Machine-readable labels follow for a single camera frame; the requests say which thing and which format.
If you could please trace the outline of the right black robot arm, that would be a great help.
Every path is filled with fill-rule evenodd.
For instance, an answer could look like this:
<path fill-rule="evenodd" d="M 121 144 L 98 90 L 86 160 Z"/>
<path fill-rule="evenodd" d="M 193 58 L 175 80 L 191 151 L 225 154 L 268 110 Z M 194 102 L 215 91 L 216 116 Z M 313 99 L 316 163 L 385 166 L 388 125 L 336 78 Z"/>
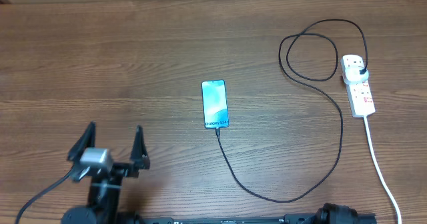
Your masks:
<path fill-rule="evenodd" d="M 359 224 L 356 210 L 345 205 L 326 203 L 318 209 L 315 224 Z"/>

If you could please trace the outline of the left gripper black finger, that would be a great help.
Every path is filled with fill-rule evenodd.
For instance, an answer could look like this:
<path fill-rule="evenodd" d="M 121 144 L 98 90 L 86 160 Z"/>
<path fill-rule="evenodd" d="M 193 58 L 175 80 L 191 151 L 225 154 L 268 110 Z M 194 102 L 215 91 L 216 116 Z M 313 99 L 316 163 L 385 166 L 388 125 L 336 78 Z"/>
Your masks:
<path fill-rule="evenodd" d="M 83 135 L 78 139 L 76 144 L 69 150 L 67 160 L 79 161 L 83 152 L 88 147 L 95 147 L 95 122 L 90 122 Z"/>
<path fill-rule="evenodd" d="M 143 128 L 138 125 L 136 128 L 135 139 L 129 158 L 138 169 L 149 169 L 150 160 L 145 147 Z"/>

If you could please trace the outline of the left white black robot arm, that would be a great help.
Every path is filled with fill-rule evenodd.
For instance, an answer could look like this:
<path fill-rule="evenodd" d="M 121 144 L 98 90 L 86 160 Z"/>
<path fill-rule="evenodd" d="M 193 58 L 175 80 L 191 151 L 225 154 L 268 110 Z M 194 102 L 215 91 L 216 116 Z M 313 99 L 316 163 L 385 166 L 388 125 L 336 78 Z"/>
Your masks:
<path fill-rule="evenodd" d="M 119 196 L 125 178 L 139 177 L 150 168 L 143 128 L 138 125 L 129 163 L 115 162 L 111 151 L 95 146 L 96 125 L 90 122 L 83 135 L 70 149 L 67 160 L 73 163 L 69 177 L 79 182 L 91 178 L 87 204 L 69 209 L 62 223 L 143 223 L 137 212 L 119 212 Z"/>

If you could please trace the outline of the blue Samsung Galaxy smartphone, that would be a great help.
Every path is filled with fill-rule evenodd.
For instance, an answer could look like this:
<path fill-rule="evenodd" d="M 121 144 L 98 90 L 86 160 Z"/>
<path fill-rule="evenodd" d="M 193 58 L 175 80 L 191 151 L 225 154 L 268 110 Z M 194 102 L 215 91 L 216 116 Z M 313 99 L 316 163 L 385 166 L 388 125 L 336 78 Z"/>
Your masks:
<path fill-rule="evenodd" d="M 203 81 L 201 83 L 203 117 L 206 129 L 229 127 L 230 118 L 224 80 Z"/>

